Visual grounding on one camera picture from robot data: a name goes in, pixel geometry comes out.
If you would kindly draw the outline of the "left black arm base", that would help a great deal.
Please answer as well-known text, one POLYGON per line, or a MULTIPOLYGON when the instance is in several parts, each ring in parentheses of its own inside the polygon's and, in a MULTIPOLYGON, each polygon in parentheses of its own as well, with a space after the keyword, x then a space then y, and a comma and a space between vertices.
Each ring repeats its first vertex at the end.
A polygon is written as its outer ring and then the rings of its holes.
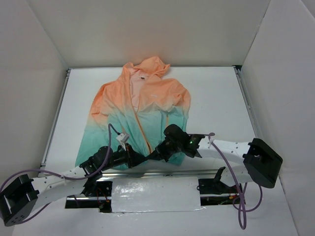
POLYGON ((83 204, 87 204, 87 208, 97 208, 100 212, 111 213, 111 196, 112 196, 112 180, 87 180, 84 185, 81 195, 84 195, 86 200, 83 204))

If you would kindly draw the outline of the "front aluminium table rail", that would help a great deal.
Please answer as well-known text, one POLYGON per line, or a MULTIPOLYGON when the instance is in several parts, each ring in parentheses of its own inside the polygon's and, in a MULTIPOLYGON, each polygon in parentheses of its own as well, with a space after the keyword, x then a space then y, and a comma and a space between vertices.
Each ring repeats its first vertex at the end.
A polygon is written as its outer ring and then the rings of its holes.
POLYGON ((127 172, 127 173, 103 173, 102 178, 118 177, 214 177, 218 170, 174 171, 174 172, 127 172))

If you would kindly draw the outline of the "right aluminium table rail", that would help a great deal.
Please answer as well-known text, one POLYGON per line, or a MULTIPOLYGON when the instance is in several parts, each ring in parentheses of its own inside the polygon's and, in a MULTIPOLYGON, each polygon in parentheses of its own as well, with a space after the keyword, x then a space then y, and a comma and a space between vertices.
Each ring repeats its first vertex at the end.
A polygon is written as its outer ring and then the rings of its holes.
POLYGON ((262 175, 268 176, 270 170, 272 170, 273 155, 270 153, 271 148, 262 139, 260 139, 259 130, 253 115, 249 96, 241 78, 240 68, 240 65, 233 66, 254 132, 254 138, 249 143, 249 151, 247 154, 245 154, 245 166, 249 167, 249 173, 251 174, 260 173, 262 175))

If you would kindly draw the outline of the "aluminium table rail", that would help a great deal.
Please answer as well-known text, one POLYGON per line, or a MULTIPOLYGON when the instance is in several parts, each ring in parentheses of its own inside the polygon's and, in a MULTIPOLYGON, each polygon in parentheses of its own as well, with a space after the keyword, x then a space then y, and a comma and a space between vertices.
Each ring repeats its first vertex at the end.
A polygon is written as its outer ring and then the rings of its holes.
POLYGON ((262 139, 260 139, 259 130, 253 115, 249 96, 241 78, 240 68, 240 65, 233 66, 254 132, 254 138, 249 143, 249 151, 247 154, 245 154, 245 166, 249 167, 249 173, 251 174, 260 173, 262 175, 268 176, 270 170, 272 170, 273 155, 270 153, 271 148, 262 139))
POLYGON ((49 149, 50 149, 50 146, 51 146, 51 143, 52 143, 52 138, 54 136, 54 132, 55 132, 55 129, 56 129, 56 125, 57 125, 59 113, 60 113, 60 110, 61 110, 61 106, 62 106, 64 94, 65 94, 65 91, 66 91, 66 87, 67 87, 67 84, 68 84, 68 80, 69 80, 69 77, 70 77, 70 73, 71 73, 71 69, 69 68, 66 71, 66 77, 65 77, 63 88, 62 88, 62 91, 61 91, 61 95, 60 95, 60 98, 59 98, 59 101, 58 101, 56 113, 54 115, 52 127, 50 129, 50 133, 49 133, 49 136, 48 136, 48 140, 47 140, 47 144, 46 144, 45 151, 44 151, 44 154, 43 154, 43 158, 42 158, 42 161, 41 161, 41 164, 40 164, 40 167, 39 167, 41 170, 45 169, 45 167, 46 167, 46 162, 47 162, 47 157, 48 157, 48 154, 49 154, 49 149))
POLYGON ((127 172, 127 173, 103 173, 102 178, 118 177, 214 177, 218 170, 174 171, 174 172, 127 172))

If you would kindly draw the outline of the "orange and teal hooded jacket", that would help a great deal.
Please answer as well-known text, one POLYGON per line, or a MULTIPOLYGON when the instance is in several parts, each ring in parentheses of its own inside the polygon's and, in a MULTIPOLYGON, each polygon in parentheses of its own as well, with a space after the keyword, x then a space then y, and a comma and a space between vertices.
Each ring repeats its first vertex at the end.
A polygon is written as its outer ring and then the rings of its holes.
POLYGON ((132 148, 147 156, 164 140, 164 130, 175 124, 186 130, 189 91, 176 79, 165 79, 169 65, 158 57, 129 62, 117 80, 103 84, 92 102, 75 165, 86 161, 100 147, 119 142, 108 135, 108 124, 129 135, 132 148))

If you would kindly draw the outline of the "left aluminium table rail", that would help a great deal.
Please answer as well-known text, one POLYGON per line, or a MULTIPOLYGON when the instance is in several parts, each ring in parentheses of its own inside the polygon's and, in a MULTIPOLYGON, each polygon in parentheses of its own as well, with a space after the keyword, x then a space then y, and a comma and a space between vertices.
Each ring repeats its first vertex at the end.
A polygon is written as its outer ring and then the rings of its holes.
POLYGON ((49 133, 49 136, 48 136, 48 140, 47 140, 47 144, 46 144, 45 151, 44 151, 44 154, 43 154, 43 158, 42 158, 42 161, 41 161, 41 164, 40 164, 40 167, 39 167, 41 170, 45 169, 45 167, 46 167, 46 162, 47 162, 47 157, 48 157, 48 154, 49 154, 49 149, 50 149, 50 146, 51 146, 51 143, 52 143, 52 138, 54 136, 54 132, 55 132, 55 129, 56 129, 56 125, 57 125, 59 113, 60 113, 60 110, 61 110, 61 106, 62 106, 64 94, 65 94, 65 91, 66 91, 66 87, 67 87, 67 84, 68 84, 68 80, 69 80, 69 77, 70 77, 70 73, 71 73, 71 69, 69 68, 66 71, 66 77, 65 77, 63 88, 62 88, 62 91, 61 91, 61 95, 60 95, 60 98, 59 98, 59 101, 58 101, 56 113, 54 115, 52 127, 50 129, 50 133, 49 133))

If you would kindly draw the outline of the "white foil-taped cover panel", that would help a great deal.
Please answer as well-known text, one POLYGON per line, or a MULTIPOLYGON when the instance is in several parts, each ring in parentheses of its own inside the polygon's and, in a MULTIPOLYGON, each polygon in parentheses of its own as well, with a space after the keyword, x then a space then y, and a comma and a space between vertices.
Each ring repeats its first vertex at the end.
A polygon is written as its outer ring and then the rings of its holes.
POLYGON ((116 178, 114 213, 185 212, 202 209, 197 177, 116 178))

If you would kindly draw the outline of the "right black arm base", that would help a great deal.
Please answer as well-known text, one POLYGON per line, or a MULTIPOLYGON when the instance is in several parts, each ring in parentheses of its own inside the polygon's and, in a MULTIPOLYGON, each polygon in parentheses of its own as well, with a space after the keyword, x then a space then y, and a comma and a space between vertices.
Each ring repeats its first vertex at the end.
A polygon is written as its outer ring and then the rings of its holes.
POLYGON ((200 194, 201 206, 218 206, 239 204, 239 193, 236 185, 229 187, 221 182, 225 167, 221 167, 214 178, 200 178, 197 190, 200 194))

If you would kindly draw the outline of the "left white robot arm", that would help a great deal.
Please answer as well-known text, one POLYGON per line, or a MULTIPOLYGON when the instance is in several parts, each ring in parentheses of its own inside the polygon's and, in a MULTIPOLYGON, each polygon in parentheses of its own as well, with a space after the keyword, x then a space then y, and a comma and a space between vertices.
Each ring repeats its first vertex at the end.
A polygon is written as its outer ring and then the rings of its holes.
POLYGON ((71 195, 94 195, 103 171, 122 164, 131 169, 147 159, 130 145, 119 147, 117 151, 104 146, 79 166, 62 174, 36 178, 18 175, 0 192, 0 217, 7 227, 24 223, 32 211, 51 202, 71 195))

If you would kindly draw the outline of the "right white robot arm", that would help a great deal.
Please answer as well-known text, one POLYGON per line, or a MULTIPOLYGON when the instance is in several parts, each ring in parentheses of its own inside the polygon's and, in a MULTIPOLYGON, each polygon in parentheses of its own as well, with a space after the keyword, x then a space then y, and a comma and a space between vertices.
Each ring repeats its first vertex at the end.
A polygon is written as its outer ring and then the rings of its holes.
POLYGON ((219 192, 246 182, 275 187, 283 159, 262 139, 254 138, 249 143, 216 140, 213 133, 188 134, 175 124, 166 127, 164 135, 164 140, 148 155, 149 160, 168 162, 177 153, 190 158, 222 159, 226 166, 218 169, 214 180, 219 192))

